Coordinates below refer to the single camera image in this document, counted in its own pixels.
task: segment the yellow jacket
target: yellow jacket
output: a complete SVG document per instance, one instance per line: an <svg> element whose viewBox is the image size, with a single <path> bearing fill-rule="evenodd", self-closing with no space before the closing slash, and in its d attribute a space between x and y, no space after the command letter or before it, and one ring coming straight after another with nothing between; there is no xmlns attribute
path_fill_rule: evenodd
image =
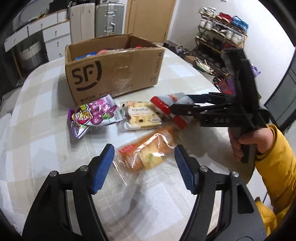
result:
<svg viewBox="0 0 296 241"><path fill-rule="evenodd" d="M274 133L273 147L267 153L257 156L256 169L270 196L274 212L257 201L256 205L263 220L266 235L269 235L287 213L296 196L296 159L283 134L269 125Z"/></svg>

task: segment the packaged bread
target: packaged bread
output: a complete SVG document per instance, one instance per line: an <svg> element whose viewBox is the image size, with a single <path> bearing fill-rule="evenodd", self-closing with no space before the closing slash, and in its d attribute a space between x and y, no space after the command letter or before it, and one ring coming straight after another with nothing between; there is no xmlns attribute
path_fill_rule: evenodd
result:
<svg viewBox="0 0 296 241"><path fill-rule="evenodd" d="M161 127L161 110L150 101L122 103L122 130L153 129Z"/></svg>
<svg viewBox="0 0 296 241"><path fill-rule="evenodd" d="M118 150L118 161L128 170L151 169L162 163L175 148L174 129L163 127Z"/></svg>

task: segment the red and white package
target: red and white package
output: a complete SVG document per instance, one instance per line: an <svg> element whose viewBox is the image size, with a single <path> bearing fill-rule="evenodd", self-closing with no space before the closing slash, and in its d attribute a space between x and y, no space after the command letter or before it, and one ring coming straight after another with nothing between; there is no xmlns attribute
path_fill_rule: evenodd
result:
<svg viewBox="0 0 296 241"><path fill-rule="evenodd" d="M171 118L180 130L184 129L193 120L192 116L173 115L170 110L172 104L194 104L193 100L182 92L164 96L154 96L150 101Z"/></svg>

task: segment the person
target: person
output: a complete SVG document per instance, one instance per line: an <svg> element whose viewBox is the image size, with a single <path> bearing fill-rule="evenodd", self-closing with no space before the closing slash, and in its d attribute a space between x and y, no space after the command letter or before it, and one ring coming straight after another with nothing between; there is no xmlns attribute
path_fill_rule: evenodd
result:
<svg viewBox="0 0 296 241"><path fill-rule="evenodd" d="M234 157L243 157L242 144L257 145L255 166L266 186L274 210L255 201L268 236L280 224L296 196L296 159L284 135L275 125L268 125L235 138L229 130Z"/></svg>

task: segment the checkered tablecloth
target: checkered tablecloth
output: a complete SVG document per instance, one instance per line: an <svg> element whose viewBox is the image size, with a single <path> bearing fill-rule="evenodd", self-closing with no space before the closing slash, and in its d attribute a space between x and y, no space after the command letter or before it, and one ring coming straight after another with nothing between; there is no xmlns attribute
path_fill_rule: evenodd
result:
<svg viewBox="0 0 296 241"><path fill-rule="evenodd" d="M156 86L115 98L146 101L155 95L184 92L201 94L217 89L197 70L165 51ZM46 63L26 79L9 128L5 167L0 176L0 208L22 233L30 207L48 173L72 172L101 153L106 143L119 147L145 132L121 133L116 124L77 140L69 133L67 113L75 108L65 75L64 58ZM236 170L245 181L252 165L232 159L226 128L195 126L183 131L184 146L215 172ZM125 186L112 166L103 189L93 200L110 240L179 240L195 197L186 190L174 160L129 176ZM216 225L220 196L216 195L210 229ZM68 192L73 230L80 233L73 195Z"/></svg>

